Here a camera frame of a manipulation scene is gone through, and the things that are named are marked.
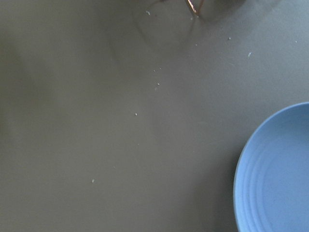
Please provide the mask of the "blue round plate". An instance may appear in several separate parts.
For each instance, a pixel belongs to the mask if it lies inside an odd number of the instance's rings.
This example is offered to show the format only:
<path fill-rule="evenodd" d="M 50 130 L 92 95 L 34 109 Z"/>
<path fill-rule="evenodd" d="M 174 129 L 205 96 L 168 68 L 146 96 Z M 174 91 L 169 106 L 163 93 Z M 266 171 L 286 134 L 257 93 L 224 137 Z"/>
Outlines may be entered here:
<path fill-rule="evenodd" d="M 308 231 L 308 103 L 276 112 L 254 131 L 237 163 L 233 203 L 240 232 Z"/>

